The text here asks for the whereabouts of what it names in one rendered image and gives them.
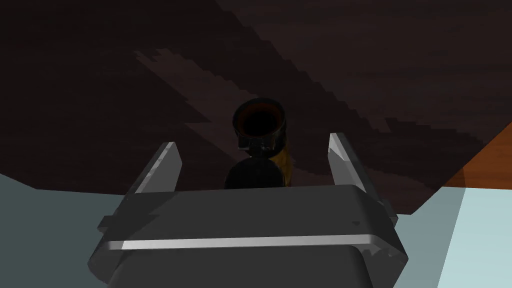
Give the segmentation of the dark mug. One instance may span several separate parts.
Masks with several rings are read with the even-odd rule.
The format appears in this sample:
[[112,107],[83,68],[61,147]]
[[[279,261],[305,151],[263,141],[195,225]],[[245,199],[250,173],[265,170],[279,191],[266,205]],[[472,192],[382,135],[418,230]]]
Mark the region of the dark mug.
[[240,105],[232,126],[237,148],[251,157],[272,158],[286,145],[286,114],[282,105],[270,98],[254,98]]

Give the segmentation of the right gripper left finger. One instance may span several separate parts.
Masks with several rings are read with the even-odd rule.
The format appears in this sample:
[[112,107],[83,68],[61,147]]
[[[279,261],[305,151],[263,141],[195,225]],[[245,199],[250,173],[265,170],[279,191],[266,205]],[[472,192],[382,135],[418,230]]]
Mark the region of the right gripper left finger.
[[155,152],[134,183],[134,192],[173,192],[182,167],[175,142],[165,142]]

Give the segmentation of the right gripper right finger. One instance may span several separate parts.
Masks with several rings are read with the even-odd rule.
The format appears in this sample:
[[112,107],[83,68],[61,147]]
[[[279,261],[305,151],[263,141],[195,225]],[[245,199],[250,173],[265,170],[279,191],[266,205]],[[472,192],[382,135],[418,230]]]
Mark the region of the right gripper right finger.
[[329,135],[327,158],[335,185],[354,185],[366,192],[364,168],[348,139],[342,133]]

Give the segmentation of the black round object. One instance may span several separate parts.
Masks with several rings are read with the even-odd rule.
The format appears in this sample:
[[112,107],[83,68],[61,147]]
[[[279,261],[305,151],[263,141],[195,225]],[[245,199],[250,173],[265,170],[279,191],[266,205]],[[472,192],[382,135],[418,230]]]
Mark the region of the black round object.
[[279,188],[285,186],[281,169],[268,158],[249,157],[239,161],[227,173],[226,190]]

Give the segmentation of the yellow object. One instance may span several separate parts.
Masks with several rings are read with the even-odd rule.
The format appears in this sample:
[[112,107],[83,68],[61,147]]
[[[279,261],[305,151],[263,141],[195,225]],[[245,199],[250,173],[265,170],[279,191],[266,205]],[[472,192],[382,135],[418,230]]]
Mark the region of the yellow object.
[[274,157],[270,158],[281,170],[284,184],[286,187],[292,185],[293,161],[289,151],[289,140],[286,138],[282,150]]

